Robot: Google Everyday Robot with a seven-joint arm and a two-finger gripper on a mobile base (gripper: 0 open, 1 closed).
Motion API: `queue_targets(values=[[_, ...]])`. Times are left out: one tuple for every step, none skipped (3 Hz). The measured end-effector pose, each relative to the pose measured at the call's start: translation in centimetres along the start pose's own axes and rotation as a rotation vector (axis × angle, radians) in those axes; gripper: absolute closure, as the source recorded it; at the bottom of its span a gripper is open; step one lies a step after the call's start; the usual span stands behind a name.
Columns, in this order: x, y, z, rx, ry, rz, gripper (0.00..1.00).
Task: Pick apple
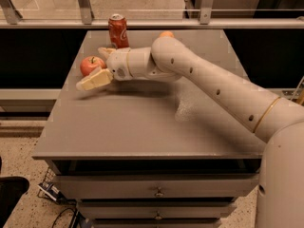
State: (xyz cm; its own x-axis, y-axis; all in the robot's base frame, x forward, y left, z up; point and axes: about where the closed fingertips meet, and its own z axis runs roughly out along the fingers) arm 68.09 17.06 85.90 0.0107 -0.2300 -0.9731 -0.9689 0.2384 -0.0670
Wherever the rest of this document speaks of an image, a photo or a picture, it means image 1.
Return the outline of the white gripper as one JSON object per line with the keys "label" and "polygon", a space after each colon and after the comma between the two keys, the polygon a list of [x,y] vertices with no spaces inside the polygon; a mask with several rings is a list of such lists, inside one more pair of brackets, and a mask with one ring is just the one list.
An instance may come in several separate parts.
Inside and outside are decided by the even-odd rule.
{"label": "white gripper", "polygon": [[80,82],[76,84],[76,88],[81,91],[89,91],[91,89],[106,86],[113,80],[130,80],[131,74],[127,65],[127,55],[130,48],[110,48],[99,47],[98,52],[101,57],[106,60],[107,68],[110,70],[95,68],[91,73],[85,76]]}

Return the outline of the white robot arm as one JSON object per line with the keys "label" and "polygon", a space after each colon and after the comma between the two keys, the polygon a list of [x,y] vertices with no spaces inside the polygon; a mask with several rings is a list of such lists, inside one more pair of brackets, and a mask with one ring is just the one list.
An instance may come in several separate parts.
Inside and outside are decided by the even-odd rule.
{"label": "white robot arm", "polygon": [[105,48],[103,54],[106,68],[93,69],[78,89],[113,80],[187,78],[266,143],[255,228],[304,227],[304,106],[200,58],[174,37],[160,36],[151,47]]}

